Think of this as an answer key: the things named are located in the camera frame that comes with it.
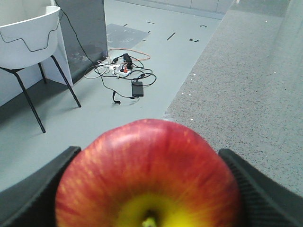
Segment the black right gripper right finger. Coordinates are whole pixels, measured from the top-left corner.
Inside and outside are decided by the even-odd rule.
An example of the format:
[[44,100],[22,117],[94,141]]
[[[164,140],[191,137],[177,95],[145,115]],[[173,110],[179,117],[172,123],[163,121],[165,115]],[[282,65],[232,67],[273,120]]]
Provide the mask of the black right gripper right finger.
[[244,203],[246,227],[301,227],[303,198],[276,183],[231,149],[218,155],[231,169]]

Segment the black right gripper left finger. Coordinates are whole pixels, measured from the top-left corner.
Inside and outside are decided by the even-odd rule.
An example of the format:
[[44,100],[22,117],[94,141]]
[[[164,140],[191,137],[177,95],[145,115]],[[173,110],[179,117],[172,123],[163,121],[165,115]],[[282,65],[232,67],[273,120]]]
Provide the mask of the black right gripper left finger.
[[55,227],[55,195],[60,179],[80,147],[68,147],[27,178],[0,192],[2,227]]

